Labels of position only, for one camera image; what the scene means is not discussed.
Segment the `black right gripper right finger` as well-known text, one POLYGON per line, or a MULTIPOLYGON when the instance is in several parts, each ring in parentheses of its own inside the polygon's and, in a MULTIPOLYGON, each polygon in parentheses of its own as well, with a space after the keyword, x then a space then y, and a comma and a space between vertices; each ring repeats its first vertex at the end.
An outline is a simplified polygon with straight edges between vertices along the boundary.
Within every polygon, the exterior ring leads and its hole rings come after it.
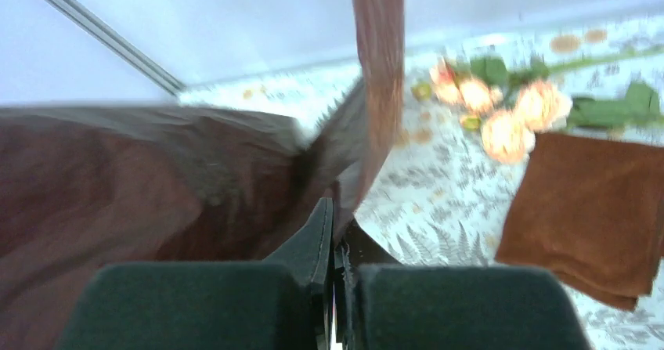
POLYGON ((345 349, 588 349, 560 283, 523 267, 399 264, 352 222, 335 251, 345 349))

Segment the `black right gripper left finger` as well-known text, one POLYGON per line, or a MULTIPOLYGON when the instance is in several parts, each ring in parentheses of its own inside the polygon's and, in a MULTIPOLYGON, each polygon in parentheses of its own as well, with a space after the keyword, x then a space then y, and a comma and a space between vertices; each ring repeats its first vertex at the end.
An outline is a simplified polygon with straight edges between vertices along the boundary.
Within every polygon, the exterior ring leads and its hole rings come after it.
POLYGON ((132 262, 81 296, 60 349, 328 349, 334 203, 260 262, 132 262))

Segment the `dark maroon wrapping paper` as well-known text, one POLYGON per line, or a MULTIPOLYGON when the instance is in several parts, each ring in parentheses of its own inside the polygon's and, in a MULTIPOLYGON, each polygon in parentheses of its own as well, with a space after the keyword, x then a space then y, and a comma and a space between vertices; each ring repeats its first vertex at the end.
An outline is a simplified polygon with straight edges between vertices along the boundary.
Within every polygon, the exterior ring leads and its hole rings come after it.
POLYGON ((400 129, 405 0, 352 0, 361 73, 313 138, 287 115, 195 106, 1 112, 1 346, 60 349, 101 269, 260 262, 318 202, 332 251, 400 129))

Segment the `peach rose stem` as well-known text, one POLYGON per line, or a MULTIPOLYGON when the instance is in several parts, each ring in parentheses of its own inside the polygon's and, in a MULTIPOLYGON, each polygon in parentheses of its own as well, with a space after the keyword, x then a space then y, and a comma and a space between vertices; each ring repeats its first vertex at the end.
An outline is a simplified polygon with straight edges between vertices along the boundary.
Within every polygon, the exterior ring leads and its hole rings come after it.
POLYGON ((537 133, 561 128, 661 126, 659 94, 641 81, 632 81, 617 99, 597 99, 563 93, 554 77, 662 53, 663 47, 655 45, 553 64, 533 56, 529 65, 516 70, 507 69, 498 55, 477 56, 462 63, 441 59, 429 70, 429 79, 415 81, 410 90, 418 101, 436 99, 463 110, 461 126, 481 134, 484 151, 497 161, 514 163, 533 148, 537 133))

